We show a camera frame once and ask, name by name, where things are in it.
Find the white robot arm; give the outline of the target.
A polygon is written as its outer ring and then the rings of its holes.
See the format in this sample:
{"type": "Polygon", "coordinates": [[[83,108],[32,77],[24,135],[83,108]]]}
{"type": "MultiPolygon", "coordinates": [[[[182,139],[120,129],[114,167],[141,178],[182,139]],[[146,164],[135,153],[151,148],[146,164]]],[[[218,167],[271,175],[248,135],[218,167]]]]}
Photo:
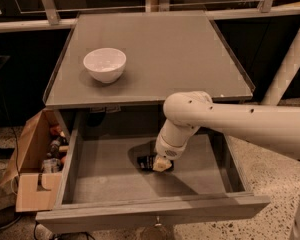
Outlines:
{"type": "Polygon", "coordinates": [[[216,104],[203,91],[178,92],[163,105],[166,121],[155,145],[153,169],[164,171],[179,158],[201,127],[245,140],[300,161],[300,107],[279,101],[300,68],[300,26],[259,105],[216,104]]]}

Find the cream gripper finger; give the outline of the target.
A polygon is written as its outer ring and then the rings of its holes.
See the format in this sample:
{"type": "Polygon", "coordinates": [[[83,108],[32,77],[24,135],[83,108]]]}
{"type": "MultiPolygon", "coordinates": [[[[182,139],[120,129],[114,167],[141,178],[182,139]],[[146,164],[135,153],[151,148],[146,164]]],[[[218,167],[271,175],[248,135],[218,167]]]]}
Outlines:
{"type": "Polygon", "coordinates": [[[156,156],[153,162],[153,170],[156,172],[163,172],[172,167],[172,162],[164,157],[156,156]]]}

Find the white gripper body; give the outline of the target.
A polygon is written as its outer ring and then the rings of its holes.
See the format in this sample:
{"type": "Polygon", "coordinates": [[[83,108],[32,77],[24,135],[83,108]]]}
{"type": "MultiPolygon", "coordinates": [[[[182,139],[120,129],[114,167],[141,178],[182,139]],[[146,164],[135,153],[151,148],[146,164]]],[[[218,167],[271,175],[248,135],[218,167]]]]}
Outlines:
{"type": "Polygon", "coordinates": [[[159,135],[156,139],[155,152],[161,157],[169,160],[179,159],[184,153],[185,148],[186,145],[183,145],[181,147],[171,146],[163,139],[161,135],[159,135]]]}

